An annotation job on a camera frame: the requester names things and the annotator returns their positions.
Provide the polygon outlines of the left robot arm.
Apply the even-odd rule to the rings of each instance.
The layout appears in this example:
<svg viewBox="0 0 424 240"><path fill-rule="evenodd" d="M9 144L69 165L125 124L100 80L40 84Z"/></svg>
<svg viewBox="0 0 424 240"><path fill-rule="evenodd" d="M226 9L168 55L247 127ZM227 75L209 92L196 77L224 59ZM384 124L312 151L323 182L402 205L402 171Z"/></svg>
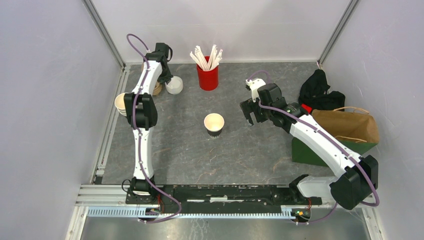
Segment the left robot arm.
<svg viewBox="0 0 424 240"><path fill-rule="evenodd" d="M158 111L153 100L157 83L171 80L168 58L173 50L163 42L155 44L153 52L146 54L142 74L134 89L125 93L123 100L126 118L133 128L135 142L135 167L133 178L126 191L126 203L152 204L160 195L153 187L152 136L158 122Z"/></svg>

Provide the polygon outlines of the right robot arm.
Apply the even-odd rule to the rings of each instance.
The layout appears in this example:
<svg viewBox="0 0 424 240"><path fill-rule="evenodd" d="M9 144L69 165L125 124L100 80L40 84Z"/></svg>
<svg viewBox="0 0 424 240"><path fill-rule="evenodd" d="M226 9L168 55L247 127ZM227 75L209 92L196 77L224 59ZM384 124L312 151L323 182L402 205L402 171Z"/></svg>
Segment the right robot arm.
<svg viewBox="0 0 424 240"><path fill-rule="evenodd" d="M359 204L377 207L378 161L371 155L363 157L343 145L321 127L312 114L297 102L287 103L275 83L261 78L247 79L245 87L251 97L240 103L250 125L253 121L270 120L300 140L318 155L333 172L329 177L298 177L289 189L289 199L302 204L308 198L331 198L339 206L352 210Z"/></svg>

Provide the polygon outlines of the stack of paper cups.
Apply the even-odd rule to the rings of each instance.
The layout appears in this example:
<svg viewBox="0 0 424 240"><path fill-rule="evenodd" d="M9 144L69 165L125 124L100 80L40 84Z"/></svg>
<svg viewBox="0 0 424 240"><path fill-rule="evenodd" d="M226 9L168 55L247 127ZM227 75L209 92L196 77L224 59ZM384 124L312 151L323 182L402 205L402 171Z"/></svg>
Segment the stack of paper cups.
<svg viewBox="0 0 424 240"><path fill-rule="evenodd" d="M115 100L114 100L115 108L124 117L127 116L126 106L125 106L125 101L124 101L125 94L126 94L126 92L120 93L118 96L115 97Z"/></svg>

